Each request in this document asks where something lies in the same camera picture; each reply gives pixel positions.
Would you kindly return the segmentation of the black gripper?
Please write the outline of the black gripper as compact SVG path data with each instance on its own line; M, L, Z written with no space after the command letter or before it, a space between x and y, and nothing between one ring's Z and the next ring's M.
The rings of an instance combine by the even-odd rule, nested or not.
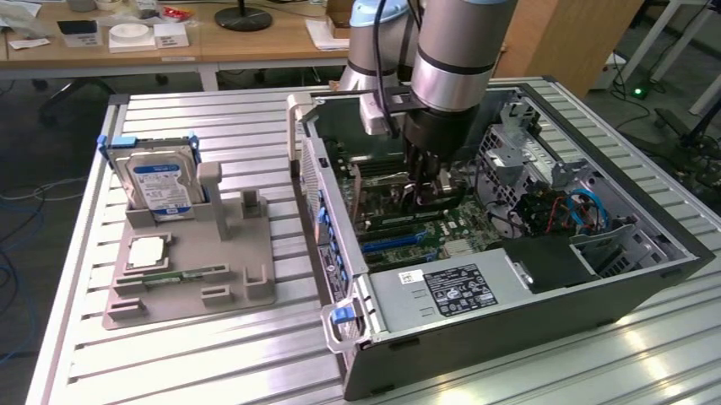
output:
M415 188L434 181L463 147L478 106L463 111L414 109L406 113L402 135L409 179Z

